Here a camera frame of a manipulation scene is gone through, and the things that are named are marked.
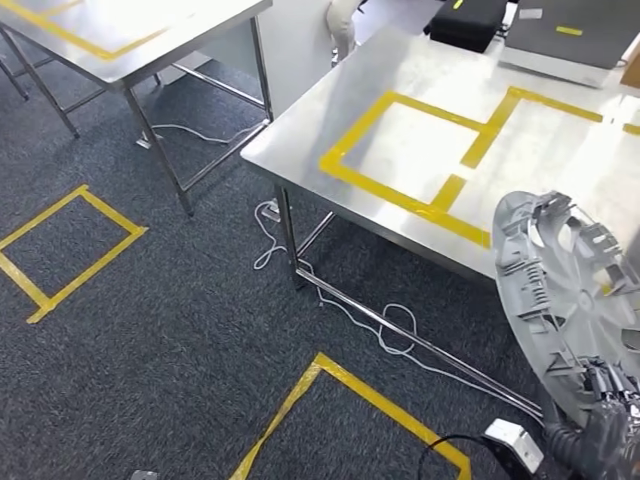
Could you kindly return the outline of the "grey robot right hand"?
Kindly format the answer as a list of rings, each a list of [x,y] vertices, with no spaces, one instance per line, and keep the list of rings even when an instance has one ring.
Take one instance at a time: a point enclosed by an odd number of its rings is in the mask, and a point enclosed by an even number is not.
[[[590,359],[586,373],[595,403],[583,432],[586,479],[639,477],[639,380],[620,363]]]

